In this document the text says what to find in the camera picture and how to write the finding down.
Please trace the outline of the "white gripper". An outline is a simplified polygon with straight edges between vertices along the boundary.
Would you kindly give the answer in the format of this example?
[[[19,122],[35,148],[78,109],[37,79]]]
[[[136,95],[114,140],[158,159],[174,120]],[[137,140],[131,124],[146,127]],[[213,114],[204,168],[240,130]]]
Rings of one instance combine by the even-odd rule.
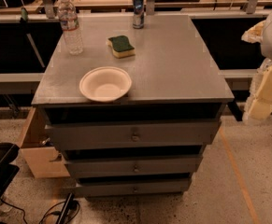
[[[272,60],[272,12],[247,30],[241,39],[248,43],[261,43],[262,55]],[[272,113],[272,65],[260,69],[253,77],[250,96],[244,106],[244,122],[262,122]]]

